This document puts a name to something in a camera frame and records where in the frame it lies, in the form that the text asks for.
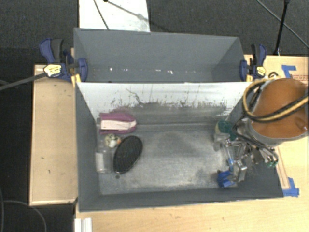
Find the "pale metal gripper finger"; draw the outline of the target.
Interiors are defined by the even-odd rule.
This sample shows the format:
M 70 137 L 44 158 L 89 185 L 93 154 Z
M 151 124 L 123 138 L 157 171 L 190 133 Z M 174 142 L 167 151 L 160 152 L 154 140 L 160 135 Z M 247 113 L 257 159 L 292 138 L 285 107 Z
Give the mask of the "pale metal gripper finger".
M 230 140 L 230 134 L 228 133 L 216 133 L 214 135 L 213 149 L 218 152 L 221 150 L 228 150 L 231 148 L 232 142 Z
M 242 182 L 245 180 L 247 165 L 243 160 L 238 159 L 233 163 L 233 181 L 236 183 Z

